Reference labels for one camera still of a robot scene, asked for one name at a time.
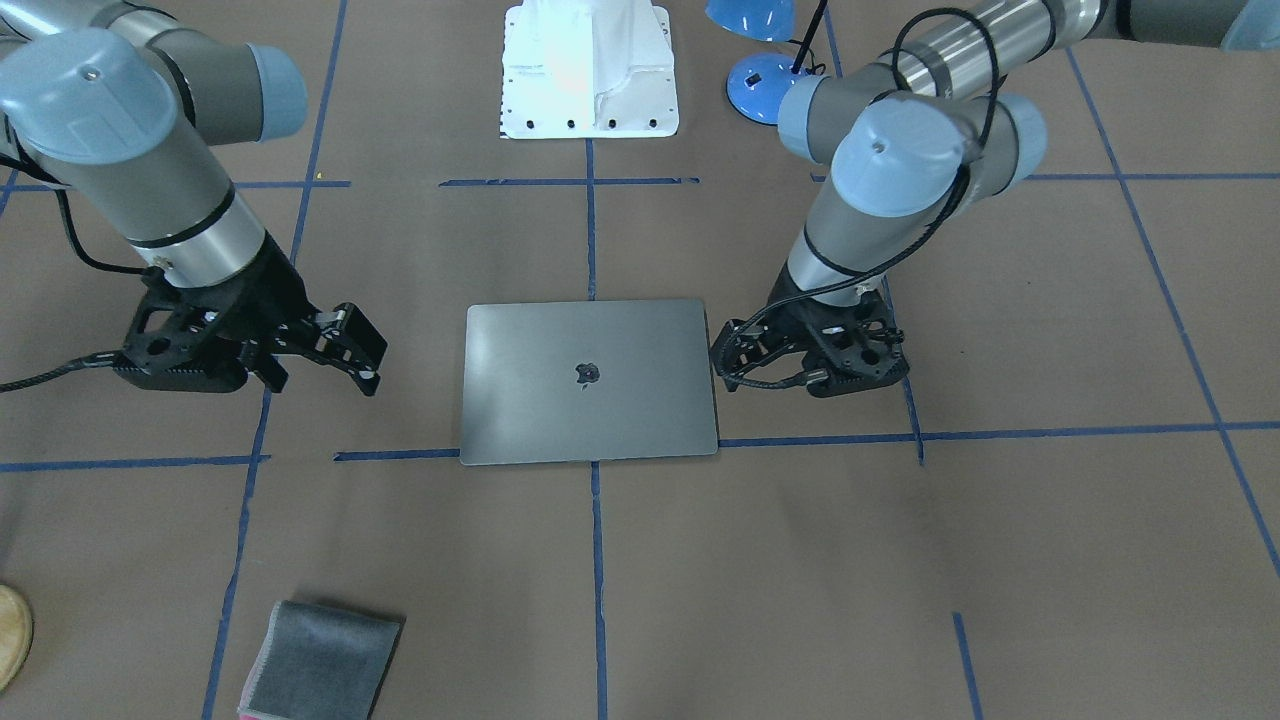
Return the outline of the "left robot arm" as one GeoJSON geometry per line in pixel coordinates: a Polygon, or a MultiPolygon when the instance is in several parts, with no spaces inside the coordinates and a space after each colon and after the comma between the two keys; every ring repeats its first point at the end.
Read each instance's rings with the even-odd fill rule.
{"type": "Polygon", "coordinates": [[[1012,70],[1089,38],[1277,46],[1275,1],[983,1],[922,13],[893,46],[844,78],[800,79],[780,104],[785,147],[828,179],[751,324],[783,348],[872,347],[888,328],[882,275],[950,217],[1002,193],[1042,161],[1047,128],[1000,86],[1012,70]]]}

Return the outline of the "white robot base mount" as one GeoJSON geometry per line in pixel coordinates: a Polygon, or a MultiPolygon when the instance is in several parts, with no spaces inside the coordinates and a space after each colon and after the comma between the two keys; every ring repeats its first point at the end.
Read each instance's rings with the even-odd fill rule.
{"type": "Polygon", "coordinates": [[[499,133],[512,140],[678,132],[669,13],[652,1],[522,1],[503,22],[499,133]]]}

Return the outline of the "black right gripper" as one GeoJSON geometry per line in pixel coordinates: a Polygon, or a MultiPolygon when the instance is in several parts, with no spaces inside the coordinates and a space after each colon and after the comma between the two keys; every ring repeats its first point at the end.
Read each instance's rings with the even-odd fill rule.
{"type": "Polygon", "coordinates": [[[262,236],[261,247],[243,269],[210,290],[210,307],[218,311],[212,329],[219,354],[257,375],[273,393],[280,393],[288,382],[288,373],[274,357],[278,333],[284,325],[307,320],[317,340],[301,345],[297,354],[347,374],[366,397],[378,392],[385,337],[355,304],[317,313],[303,279],[270,233],[262,236]]]}

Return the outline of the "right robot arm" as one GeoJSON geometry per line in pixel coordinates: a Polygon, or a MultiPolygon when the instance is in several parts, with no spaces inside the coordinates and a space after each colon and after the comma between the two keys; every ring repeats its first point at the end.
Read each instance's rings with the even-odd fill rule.
{"type": "Polygon", "coordinates": [[[84,264],[137,275],[119,350],[23,380],[109,368],[141,389],[280,392],[280,356],[376,392],[387,341],[353,304],[324,311],[212,149],[305,123],[308,94],[279,47],[224,44],[129,1],[3,4],[3,165],[55,193],[84,264]]]}

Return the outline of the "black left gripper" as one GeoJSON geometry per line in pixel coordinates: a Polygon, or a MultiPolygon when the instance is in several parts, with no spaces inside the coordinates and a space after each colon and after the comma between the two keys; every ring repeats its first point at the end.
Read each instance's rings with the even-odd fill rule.
{"type": "Polygon", "coordinates": [[[782,269],[768,297],[765,345],[769,347],[870,347],[881,341],[881,291],[852,287],[851,297],[836,305],[800,295],[803,290],[782,269]]]}

